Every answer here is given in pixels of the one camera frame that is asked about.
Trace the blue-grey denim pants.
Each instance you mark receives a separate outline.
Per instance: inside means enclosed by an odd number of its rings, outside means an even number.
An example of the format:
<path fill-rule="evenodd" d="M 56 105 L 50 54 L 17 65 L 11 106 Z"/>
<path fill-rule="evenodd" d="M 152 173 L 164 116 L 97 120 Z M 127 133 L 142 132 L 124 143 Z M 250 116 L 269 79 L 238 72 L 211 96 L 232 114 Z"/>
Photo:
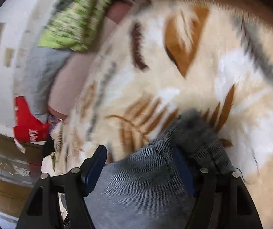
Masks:
<path fill-rule="evenodd" d="M 85 202 L 96 228 L 184 228 L 194 198 L 181 181 L 173 149 L 199 172 L 234 168 L 217 135 L 194 109 L 182 113 L 148 145 L 106 165 Z"/>

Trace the red paper shopping bag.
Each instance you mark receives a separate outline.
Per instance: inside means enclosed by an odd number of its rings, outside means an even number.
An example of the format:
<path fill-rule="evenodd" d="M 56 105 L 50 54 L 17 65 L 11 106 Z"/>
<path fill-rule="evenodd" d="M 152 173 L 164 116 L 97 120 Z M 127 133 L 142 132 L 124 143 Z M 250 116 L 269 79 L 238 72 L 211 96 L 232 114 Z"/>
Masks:
<path fill-rule="evenodd" d="M 14 138 L 18 142 L 43 142 L 49 135 L 49 124 L 42 123 L 30 112 L 27 102 L 23 96 L 14 98 L 15 121 L 13 127 Z"/>

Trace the grey quilted pillow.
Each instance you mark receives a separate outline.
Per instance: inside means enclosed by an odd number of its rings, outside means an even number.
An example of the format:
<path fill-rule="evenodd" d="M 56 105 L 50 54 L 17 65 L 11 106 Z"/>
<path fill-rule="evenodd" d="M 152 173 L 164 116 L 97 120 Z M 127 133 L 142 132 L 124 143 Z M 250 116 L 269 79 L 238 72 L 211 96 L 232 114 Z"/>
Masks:
<path fill-rule="evenodd" d="M 45 123 L 48 120 L 49 93 L 57 76 L 72 51 L 35 47 L 27 60 L 22 79 L 22 94 L 25 97 L 30 113 Z"/>

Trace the leaf-print fleece blanket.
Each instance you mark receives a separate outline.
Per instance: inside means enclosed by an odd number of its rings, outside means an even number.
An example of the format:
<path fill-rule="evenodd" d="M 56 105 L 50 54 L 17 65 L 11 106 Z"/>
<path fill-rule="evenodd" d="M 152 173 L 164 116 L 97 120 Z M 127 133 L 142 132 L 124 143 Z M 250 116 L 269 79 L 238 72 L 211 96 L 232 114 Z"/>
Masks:
<path fill-rule="evenodd" d="M 88 61 L 63 69 L 52 100 L 81 92 L 52 132 L 41 170 L 63 174 L 96 146 L 125 158 L 194 108 L 218 134 L 244 177 L 264 228 L 273 228 L 273 28 L 243 10 L 211 1 L 141 0 Z"/>

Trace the green patterned folded cloth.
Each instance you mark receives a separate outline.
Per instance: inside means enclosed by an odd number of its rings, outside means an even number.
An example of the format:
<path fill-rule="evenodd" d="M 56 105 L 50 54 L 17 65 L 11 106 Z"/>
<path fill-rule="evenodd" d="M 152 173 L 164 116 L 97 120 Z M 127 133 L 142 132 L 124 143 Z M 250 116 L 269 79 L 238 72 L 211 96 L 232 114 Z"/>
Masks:
<path fill-rule="evenodd" d="M 112 0 L 58 0 L 39 47 L 87 51 Z"/>

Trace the brown wooden bed frame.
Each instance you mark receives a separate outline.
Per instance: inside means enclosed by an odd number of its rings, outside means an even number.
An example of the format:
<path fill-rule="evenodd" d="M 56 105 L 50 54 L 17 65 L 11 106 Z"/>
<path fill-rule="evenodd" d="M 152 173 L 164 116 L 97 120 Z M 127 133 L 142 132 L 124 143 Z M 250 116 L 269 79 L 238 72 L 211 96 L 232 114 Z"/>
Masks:
<path fill-rule="evenodd" d="M 34 184 L 41 175 L 42 146 L 22 144 L 0 134 L 0 212 L 19 217 Z"/>

